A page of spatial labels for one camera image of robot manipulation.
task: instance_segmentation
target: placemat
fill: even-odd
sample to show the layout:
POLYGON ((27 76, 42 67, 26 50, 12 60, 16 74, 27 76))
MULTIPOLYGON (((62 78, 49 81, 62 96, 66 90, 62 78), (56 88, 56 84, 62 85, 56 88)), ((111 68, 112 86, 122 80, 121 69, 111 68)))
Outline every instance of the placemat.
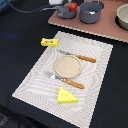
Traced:
POLYGON ((59 39, 58 47, 47 47, 12 96, 80 128, 88 128, 113 46, 60 31, 54 38, 59 39), (52 80, 44 75, 44 71, 55 73, 55 61, 64 56, 57 49, 97 60, 96 63, 81 60, 81 74, 71 79, 83 84, 84 89, 52 80), (79 102, 59 104, 57 97, 60 86, 76 96, 79 102))
POLYGON ((102 1, 104 8, 101 11, 100 19, 94 24, 85 24, 79 19, 80 7, 77 7, 77 15, 72 19, 58 17, 57 11, 49 18, 48 23, 60 27, 73 29, 105 38, 128 42, 128 31, 116 24, 117 9, 125 3, 116 1, 102 1))

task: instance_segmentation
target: knife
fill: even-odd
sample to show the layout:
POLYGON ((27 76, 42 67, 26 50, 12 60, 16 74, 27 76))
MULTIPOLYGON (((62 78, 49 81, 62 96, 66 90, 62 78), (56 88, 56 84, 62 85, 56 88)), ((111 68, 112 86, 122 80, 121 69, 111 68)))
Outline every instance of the knife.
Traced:
POLYGON ((80 88, 80 89, 84 89, 84 86, 82 84, 76 83, 76 82, 71 81, 67 78, 60 78, 49 71, 45 71, 45 75, 51 79, 58 79, 58 80, 61 80, 62 82, 67 83, 69 85, 75 86, 75 87, 80 88))
POLYGON ((69 52, 65 52, 65 51, 61 51, 61 50, 58 50, 60 53, 63 53, 65 55, 74 55, 76 57, 78 57, 79 59, 82 59, 82 60, 86 60, 86 61, 90 61, 92 63, 95 63, 96 62, 96 59, 93 59, 93 58, 89 58, 89 57, 85 57, 85 56, 81 56, 81 55, 75 55, 75 54, 72 54, 72 53, 69 53, 69 52))

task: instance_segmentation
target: wooden handle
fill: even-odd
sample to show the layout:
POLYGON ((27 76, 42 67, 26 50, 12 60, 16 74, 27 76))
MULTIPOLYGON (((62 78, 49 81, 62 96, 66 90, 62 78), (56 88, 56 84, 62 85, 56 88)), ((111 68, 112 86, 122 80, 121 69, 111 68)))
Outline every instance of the wooden handle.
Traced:
POLYGON ((92 63, 95 63, 96 62, 96 59, 92 59, 92 58, 89 58, 89 57, 85 57, 85 56, 81 56, 81 55, 77 55, 77 57, 79 59, 82 59, 82 60, 86 60, 86 61, 90 61, 92 63))
POLYGON ((82 84, 79 84, 79 83, 76 83, 76 82, 73 82, 71 80, 68 80, 68 79, 63 79, 63 82, 67 83, 67 84, 70 84, 72 86, 75 86, 77 88, 80 88, 80 89, 84 89, 84 86, 82 84))

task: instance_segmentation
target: yellow object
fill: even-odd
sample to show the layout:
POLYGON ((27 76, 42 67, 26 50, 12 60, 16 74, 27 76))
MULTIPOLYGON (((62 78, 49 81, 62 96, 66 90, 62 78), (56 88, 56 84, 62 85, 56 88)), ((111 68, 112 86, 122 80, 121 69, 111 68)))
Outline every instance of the yellow object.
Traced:
POLYGON ((58 46, 58 39, 45 39, 43 38, 41 41, 42 46, 58 46))
POLYGON ((63 87, 60 87, 58 103, 78 103, 78 99, 63 87))

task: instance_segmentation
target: butter knife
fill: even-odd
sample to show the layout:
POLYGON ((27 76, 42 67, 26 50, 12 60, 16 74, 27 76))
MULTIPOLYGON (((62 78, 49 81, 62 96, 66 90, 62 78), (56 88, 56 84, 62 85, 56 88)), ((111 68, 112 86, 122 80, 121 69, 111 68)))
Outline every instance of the butter knife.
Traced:
POLYGON ((86 61, 90 61, 92 63, 95 63, 96 62, 96 59, 93 59, 93 58, 89 58, 89 57, 85 57, 85 56, 81 56, 81 55, 75 55, 75 54, 72 54, 72 53, 69 53, 69 52, 65 52, 65 51, 61 51, 61 50, 58 50, 60 53, 63 53, 65 55, 74 55, 76 57, 78 57, 79 59, 82 59, 82 60, 86 60, 86 61))

